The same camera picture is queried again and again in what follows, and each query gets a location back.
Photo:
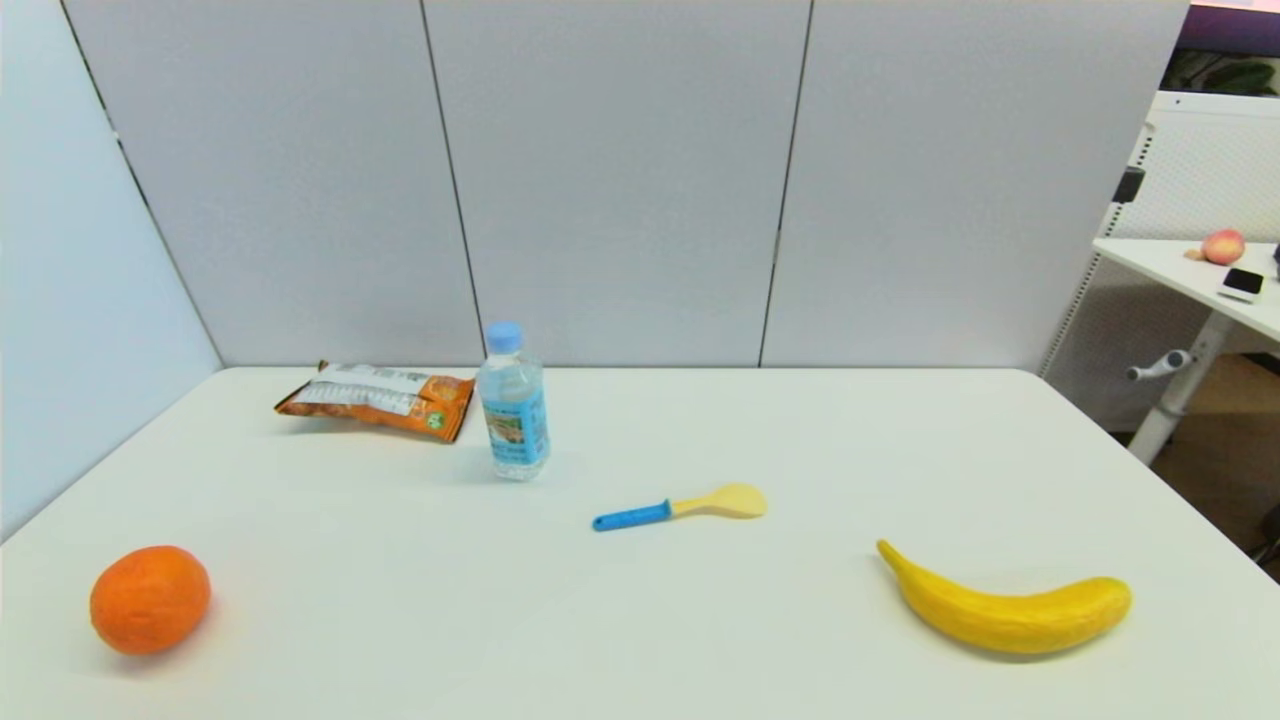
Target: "chip bag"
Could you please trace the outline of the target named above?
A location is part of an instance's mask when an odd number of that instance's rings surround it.
[[[275,406],[282,415],[353,418],[453,442],[471,404],[475,380],[320,363],[320,374]]]

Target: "plastic bottle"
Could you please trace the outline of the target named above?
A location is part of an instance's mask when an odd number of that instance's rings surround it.
[[[531,480],[550,455],[543,364],[524,352],[524,332],[516,323],[494,323],[485,331],[489,357],[476,373],[499,478]]]

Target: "spoon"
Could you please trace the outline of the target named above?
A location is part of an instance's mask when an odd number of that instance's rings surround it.
[[[686,515],[721,515],[739,519],[759,518],[764,515],[769,505],[764,501],[764,495],[755,489],[754,486],[730,483],[721,486],[710,495],[694,500],[682,500],[678,502],[664,500],[649,507],[636,507],[635,510],[600,515],[591,523],[591,527],[596,532],[603,533],[604,530],[662,523],[663,520],[684,518]]]

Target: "smartphone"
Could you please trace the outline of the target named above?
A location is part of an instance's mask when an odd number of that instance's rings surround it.
[[[1222,287],[1217,288],[1219,295],[1244,302],[1253,302],[1262,293],[1262,275],[1231,268],[1222,278]]]

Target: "orange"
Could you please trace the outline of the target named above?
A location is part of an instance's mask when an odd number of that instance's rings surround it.
[[[186,550],[134,550],[108,568],[88,597],[99,637],[125,655],[160,652],[182,642],[209,609],[209,573]]]

